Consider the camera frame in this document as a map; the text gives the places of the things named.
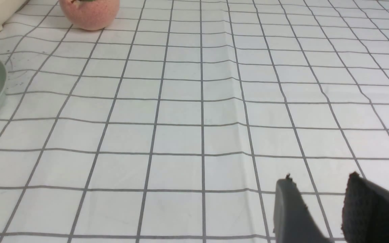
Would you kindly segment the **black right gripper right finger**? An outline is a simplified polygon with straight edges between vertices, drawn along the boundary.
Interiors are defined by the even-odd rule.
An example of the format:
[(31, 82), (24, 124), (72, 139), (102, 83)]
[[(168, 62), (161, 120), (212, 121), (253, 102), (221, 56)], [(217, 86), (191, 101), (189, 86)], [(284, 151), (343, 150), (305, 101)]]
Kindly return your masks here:
[(389, 191), (351, 173), (341, 229), (348, 243), (389, 243)]

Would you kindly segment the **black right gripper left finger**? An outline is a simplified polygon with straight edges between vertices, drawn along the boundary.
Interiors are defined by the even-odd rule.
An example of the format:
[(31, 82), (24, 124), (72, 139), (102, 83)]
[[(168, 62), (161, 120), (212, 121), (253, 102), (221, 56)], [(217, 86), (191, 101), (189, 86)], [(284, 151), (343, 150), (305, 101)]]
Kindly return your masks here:
[(289, 174), (276, 182), (274, 203), (276, 243), (329, 243), (313, 220)]

